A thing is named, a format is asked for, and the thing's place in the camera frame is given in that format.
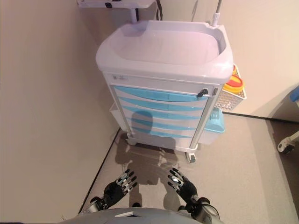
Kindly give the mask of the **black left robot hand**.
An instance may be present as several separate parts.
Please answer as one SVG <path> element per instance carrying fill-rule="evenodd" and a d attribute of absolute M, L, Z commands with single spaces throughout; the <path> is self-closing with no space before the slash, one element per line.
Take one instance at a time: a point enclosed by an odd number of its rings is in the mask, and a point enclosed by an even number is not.
<path fill-rule="evenodd" d="M 125 195 L 138 185 L 134 171 L 127 169 L 114 182 L 109 183 L 105 189 L 103 198 L 108 207 L 117 204 Z"/>

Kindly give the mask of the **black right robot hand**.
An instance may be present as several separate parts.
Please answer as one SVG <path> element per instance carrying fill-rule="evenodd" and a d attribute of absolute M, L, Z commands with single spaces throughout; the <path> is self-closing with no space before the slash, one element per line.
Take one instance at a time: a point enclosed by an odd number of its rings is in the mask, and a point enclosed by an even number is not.
<path fill-rule="evenodd" d="M 168 185 L 186 202 L 191 203 L 192 197 L 197 196 L 197 189 L 194 184 L 178 169 L 169 170 Z"/>

